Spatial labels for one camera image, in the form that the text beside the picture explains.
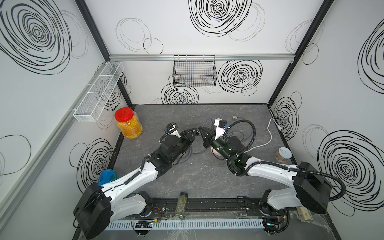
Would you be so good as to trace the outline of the pink power strip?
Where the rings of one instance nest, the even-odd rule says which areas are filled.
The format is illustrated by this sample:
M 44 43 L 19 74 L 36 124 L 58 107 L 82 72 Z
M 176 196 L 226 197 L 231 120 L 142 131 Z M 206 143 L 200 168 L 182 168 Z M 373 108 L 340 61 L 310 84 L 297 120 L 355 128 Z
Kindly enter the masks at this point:
M 211 153 L 216 157 L 222 157 L 214 148 L 211 148 Z

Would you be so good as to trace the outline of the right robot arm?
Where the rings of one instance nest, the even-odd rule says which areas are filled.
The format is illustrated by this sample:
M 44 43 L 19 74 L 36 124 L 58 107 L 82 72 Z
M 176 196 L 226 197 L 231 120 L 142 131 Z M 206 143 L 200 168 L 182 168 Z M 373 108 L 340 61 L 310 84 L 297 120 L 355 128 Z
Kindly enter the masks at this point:
M 247 123 L 251 126 L 251 140 L 244 146 L 237 137 L 225 138 L 225 134 L 235 125 Z M 319 172 L 311 164 L 286 165 L 264 161 L 249 155 L 247 152 L 256 138 L 255 125 L 245 119 L 235 121 L 231 125 L 223 120 L 215 130 L 198 128 L 203 145 L 213 148 L 227 162 L 229 171 L 237 177 L 260 177 L 286 186 L 281 190 L 266 190 L 260 200 L 263 213 L 286 208 L 305 207 L 317 214 L 325 214 L 329 202 L 342 198 L 347 187 L 338 177 Z

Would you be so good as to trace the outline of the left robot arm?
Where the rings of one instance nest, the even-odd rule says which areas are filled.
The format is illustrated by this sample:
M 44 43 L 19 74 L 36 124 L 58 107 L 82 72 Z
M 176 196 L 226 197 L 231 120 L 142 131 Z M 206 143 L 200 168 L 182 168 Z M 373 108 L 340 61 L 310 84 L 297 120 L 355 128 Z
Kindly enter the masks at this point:
M 197 128 L 178 133 L 178 125 L 170 123 L 167 133 L 159 140 L 160 146 L 143 158 L 139 168 L 101 186 L 98 183 L 88 186 L 73 211 L 85 238 L 95 238 L 110 223 L 124 217 L 148 216 L 153 200 L 146 192 L 138 192 L 138 188 L 167 173 L 199 134 Z

